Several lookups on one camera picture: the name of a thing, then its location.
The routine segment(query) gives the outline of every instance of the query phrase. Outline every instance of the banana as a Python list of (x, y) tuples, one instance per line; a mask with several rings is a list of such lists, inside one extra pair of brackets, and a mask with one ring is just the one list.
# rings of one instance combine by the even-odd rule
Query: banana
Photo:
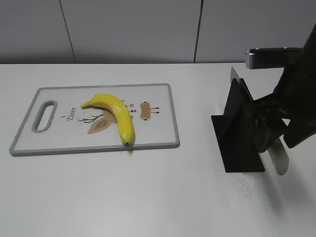
[(110, 94), (95, 95), (92, 100), (81, 104), (81, 107), (95, 106), (109, 110), (118, 122), (118, 130), (124, 145), (132, 145), (135, 138), (134, 126), (125, 104)]

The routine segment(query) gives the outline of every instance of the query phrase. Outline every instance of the black metal bracket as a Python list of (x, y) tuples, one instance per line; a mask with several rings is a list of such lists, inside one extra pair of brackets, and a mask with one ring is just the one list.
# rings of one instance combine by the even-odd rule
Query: black metal bracket
[(226, 172), (265, 171), (254, 146), (252, 101), (244, 80), (232, 68), (224, 114), (211, 117)]

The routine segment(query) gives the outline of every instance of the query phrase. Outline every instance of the white cutting board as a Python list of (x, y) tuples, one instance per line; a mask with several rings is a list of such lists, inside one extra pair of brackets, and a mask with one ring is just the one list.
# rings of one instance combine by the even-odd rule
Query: white cutting board
[[(95, 94), (103, 93), (123, 100), (130, 110), (135, 129), (133, 146), (122, 144), (118, 125), (110, 113), (80, 107)], [(56, 110), (47, 130), (39, 132), (32, 126), (47, 101), (54, 101)], [(51, 87), (37, 91), (10, 152), (13, 156), (30, 156), (174, 148), (179, 145), (169, 84)]]

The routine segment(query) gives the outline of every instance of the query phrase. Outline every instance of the table surface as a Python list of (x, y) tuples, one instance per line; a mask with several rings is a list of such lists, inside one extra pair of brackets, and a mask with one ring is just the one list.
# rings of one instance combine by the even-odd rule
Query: table surface
[[(0, 236), (315, 236), (316, 137), (286, 149), (279, 176), (225, 173), (211, 115), (222, 114), (233, 66), (254, 99), (282, 69), (235, 64), (0, 65)], [(9, 146), (39, 87), (169, 83), (175, 149), (12, 157)]]

